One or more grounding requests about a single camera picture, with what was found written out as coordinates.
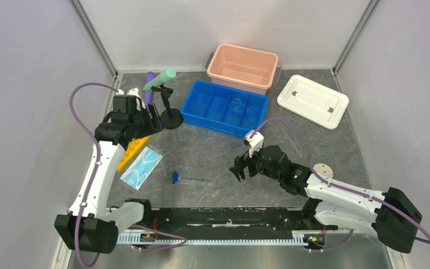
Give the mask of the yellow test tube rack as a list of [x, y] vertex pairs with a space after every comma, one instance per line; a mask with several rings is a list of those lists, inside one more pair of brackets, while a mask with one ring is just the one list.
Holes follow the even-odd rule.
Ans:
[[128, 148], [125, 151], [120, 163], [117, 167], [117, 172], [121, 172], [125, 166], [129, 163], [129, 161], [136, 155], [136, 153], [146, 144], [146, 142], [151, 138], [151, 135], [133, 139], [129, 144]]

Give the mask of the blue funnel with stem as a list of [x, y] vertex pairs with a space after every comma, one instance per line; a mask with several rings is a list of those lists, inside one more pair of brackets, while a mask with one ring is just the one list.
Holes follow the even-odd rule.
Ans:
[[211, 180], [206, 180], [203, 178], [181, 177], [177, 171], [173, 172], [171, 181], [172, 181], [172, 184], [176, 184], [177, 182], [213, 184]]

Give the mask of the clear plastic pipette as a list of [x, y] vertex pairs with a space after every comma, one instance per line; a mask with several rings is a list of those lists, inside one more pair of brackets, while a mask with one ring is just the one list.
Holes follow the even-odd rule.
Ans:
[[302, 153], [302, 151], [300, 150], [300, 148], [299, 148], [299, 145], [298, 145], [298, 143], [295, 141], [295, 139], [292, 137], [292, 133], [287, 133], [286, 131], [284, 132], [284, 134], [287, 136], [287, 138], [288, 138], [288, 140], [289, 140], [289, 142], [290, 142], [290, 144], [293, 146], [293, 148], [295, 149], [295, 152], [297, 153], [297, 155], [300, 157], [300, 158], [304, 158], [304, 155], [303, 155], [303, 153]]

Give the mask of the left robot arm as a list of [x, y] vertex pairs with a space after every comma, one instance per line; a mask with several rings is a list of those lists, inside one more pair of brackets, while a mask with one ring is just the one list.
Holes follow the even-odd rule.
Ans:
[[138, 95], [115, 95], [112, 111], [95, 131], [79, 119], [73, 100], [69, 104], [74, 119], [94, 145], [82, 187], [68, 212], [56, 216], [54, 226], [66, 246], [77, 254], [109, 254], [124, 230], [135, 224], [147, 229], [153, 224], [149, 200], [129, 198], [112, 213], [107, 212], [106, 203], [129, 143], [162, 131], [163, 125], [155, 108], [146, 106]]

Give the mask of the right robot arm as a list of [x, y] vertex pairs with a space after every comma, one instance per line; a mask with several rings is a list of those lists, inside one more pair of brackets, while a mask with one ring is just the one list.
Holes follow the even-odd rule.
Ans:
[[277, 145], [236, 157], [230, 172], [242, 182], [245, 169], [250, 177], [261, 174], [286, 192], [306, 197], [301, 222], [309, 229], [321, 224], [362, 231], [401, 253], [410, 253], [417, 240], [422, 214], [397, 188], [382, 192], [333, 180], [291, 162]]

